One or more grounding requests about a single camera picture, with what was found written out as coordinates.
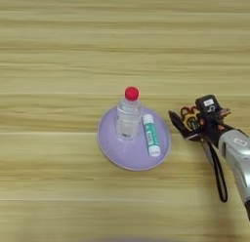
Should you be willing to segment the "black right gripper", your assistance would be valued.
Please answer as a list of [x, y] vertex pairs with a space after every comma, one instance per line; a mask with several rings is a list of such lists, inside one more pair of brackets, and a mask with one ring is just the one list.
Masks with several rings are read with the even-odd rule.
[[202, 112], [200, 114], [198, 109], [181, 109], [180, 114], [169, 110], [168, 113], [172, 124], [184, 139], [190, 141], [200, 140], [200, 125], [201, 136], [214, 146], [219, 145], [219, 139], [225, 132], [232, 130], [232, 127], [224, 122], [224, 118], [230, 114], [228, 108], [222, 108], [213, 112]]

